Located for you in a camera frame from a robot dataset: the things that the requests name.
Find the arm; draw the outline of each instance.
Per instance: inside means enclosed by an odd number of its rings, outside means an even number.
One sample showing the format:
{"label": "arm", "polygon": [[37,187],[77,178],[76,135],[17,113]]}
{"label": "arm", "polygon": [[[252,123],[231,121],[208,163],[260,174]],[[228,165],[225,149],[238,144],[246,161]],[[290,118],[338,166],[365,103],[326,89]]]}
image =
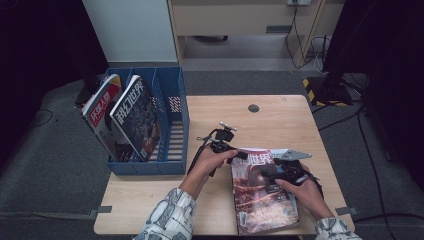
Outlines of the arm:
{"label": "arm", "polygon": [[[302,167],[309,171],[305,165],[302,164]],[[298,201],[311,213],[312,217],[316,219],[317,240],[361,239],[348,229],[347,224],[343,220],[334,217],[318,187],[311,179],[306,179],[300,186],[292,185],[280,179],[275,180],[275,182],[293,193]]]}
{"label": "arm", "polygon": [[144,239],[191,239],[193,232],[192,217],[196,211],[196,199],[209,179],[209,173],[219,168],[237,150],[214,153],[206,146],[196,165],[178,188],[172,189],[153,210],[134,240]]}

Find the cover illustration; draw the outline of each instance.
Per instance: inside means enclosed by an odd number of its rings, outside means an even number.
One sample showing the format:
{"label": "cover illustration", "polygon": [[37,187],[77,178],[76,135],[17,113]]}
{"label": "cover illustration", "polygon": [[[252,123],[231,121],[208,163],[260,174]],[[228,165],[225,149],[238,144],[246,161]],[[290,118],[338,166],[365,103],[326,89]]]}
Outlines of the cover illustration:
{"label": "cover illustration", "polygon": [[104,83],[81,110],[83,119],[91,127],[113,161],[119,162],[128,161],[133,152],[131,145],[128,144],[121,130],[116,127],[109,116],[115,103],[122,96],[122,92],[119,75],[105,76]]}
{"label": "cover illustration", "polygon": [[298,222],[297,204],[293,196],[261,174],[263,170],[277,172],[271,150],[240,150],[248,153],[247,160],[234,158],[231,163],[239,235]]}
{"label": "cover illustration", "polygon": [[148,161],[160,139],[156,108],[140,76],[131,78],[110,116],[141,161]]}

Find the patterned sleeve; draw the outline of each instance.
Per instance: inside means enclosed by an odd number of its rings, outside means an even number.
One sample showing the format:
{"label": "patterned sleeve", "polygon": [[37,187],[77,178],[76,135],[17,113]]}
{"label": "patterned sleeve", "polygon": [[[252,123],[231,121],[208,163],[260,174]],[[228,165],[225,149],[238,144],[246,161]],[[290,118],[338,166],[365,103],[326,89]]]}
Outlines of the patterned sleeve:
{"label": "patterned sleeve", "polygon": [[347,224],[338,218],[324,218],[316,222],[316,240],[345,240],[361,239],[355,233],[351,232]]}
{"label": "patterned sleeve", "polygon": [[153,210],[134,240],[191,239],[196,201],[179,188],[172,189]]}

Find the blue file organizer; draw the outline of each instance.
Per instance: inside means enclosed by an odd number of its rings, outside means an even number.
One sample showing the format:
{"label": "blue file organizer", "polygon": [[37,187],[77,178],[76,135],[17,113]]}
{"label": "blue file organizer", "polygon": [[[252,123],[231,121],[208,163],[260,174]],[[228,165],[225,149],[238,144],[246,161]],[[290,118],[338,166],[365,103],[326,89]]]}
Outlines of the blue file organizer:
{"label": "blue file organizer", "polygon": [[146,83],[158,113],[160,142],[148,162],[114,162],[108,167],[116,175],[183,175],[186,171],[190,118],[181,67],[109,68],[126,87],[133,75]]}

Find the white cabinet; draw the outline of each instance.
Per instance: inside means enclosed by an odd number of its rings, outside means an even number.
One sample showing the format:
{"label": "white cabinet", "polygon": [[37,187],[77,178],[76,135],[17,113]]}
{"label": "white cabinet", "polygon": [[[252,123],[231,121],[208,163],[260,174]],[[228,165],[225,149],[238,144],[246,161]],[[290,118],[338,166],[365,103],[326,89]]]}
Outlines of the white cabinet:
{"label": "white cabinet", "polygon": [[108,62],[178,62],[167,0],[83,0]]}

